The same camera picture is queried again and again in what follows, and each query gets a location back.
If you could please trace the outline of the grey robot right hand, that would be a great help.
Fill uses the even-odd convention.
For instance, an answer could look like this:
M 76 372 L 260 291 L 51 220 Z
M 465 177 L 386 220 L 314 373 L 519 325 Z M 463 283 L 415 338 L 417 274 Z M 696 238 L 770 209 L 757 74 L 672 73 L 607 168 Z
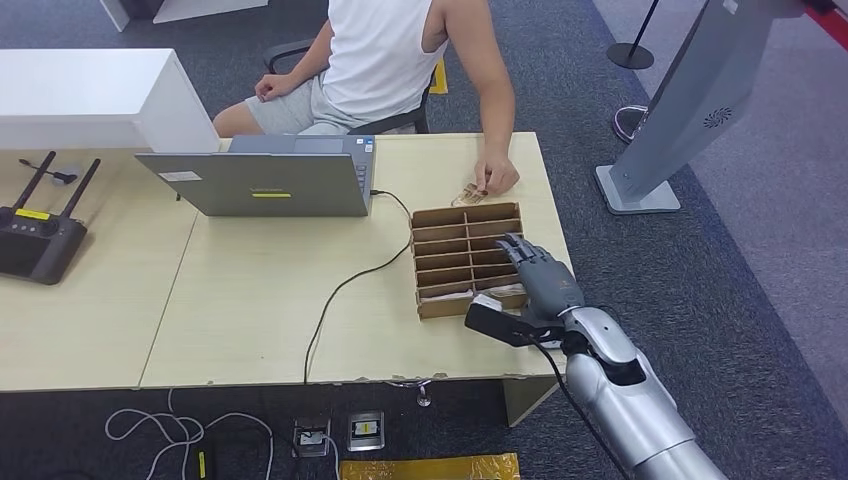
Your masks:
M 543 247 L 514 233 L 506 233 L 495 244 L 512 262 L 524 288 L 523 317 L 553 322 L 565 311 L 585 305 L 571 270 Z

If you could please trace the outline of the person's right hand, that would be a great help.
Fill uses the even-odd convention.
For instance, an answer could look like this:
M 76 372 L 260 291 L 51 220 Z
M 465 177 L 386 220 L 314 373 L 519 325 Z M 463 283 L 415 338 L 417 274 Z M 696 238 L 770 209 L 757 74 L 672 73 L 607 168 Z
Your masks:
M 265 74 L 255 85 L 255 96 L 266 102 L 291 93 L 302 83 L 291 74 Z

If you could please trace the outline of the person's left hand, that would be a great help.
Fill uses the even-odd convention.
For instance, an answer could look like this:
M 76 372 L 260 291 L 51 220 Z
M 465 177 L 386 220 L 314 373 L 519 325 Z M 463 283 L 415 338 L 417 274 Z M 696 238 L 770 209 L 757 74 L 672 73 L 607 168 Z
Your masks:
M 501 195 L 512 189 L 520 174 L 506 154 L 484 153 L 475 168 L 475 186 L 478 192 Z

